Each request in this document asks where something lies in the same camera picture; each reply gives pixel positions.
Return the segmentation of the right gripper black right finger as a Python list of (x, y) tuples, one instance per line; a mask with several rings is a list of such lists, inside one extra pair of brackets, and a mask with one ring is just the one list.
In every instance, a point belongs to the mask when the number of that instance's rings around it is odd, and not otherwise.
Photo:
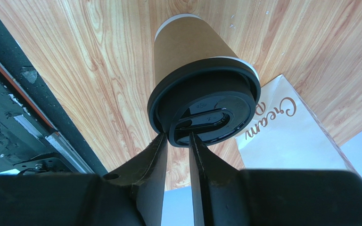
[(344, 170), (237, 170), (189, 135), (197, 226), (362, 226), (362, 179)]

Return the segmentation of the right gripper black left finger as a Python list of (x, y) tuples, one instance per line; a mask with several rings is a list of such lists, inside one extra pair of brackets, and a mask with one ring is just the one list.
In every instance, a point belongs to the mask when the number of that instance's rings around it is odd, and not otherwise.
[(0, 176), (0, 226), (158, 226), (167, 139), (107, 173)]

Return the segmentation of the white paper takeout bag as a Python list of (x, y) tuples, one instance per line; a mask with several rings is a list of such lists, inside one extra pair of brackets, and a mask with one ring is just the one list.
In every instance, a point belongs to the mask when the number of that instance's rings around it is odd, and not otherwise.
[(284, 77), (262, 87), (251, 122), (235, 136), (248, 169), (355, 169)]

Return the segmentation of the black plastic cup lid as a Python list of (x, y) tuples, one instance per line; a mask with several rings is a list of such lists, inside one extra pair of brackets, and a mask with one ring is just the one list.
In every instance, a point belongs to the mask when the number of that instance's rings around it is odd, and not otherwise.
[(250, 123), (260, 95), (258, 73), (249, 63), (225, 56), (202, 59), (165, 74), (148, 100), (148, 118), (172, 146), (188, 146), (190, 134), (214, 145)]

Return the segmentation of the brown paper cup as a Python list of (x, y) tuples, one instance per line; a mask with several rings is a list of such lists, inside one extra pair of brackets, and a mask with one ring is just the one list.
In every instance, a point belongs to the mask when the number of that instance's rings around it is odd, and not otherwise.
[(215, 30), (200, 17), (180, 14), (166, 20), (156, 33), (154, 64), (156, 90), (175, 87), (177, 90), (193, 88), (232, 90), (245, 86), (239, 73), (208, 72), (210, 63), (231, 61), (242, 63), (252, 72), (251, 90), (260, 91), (257, 72), (247, 62), (239, 59)]

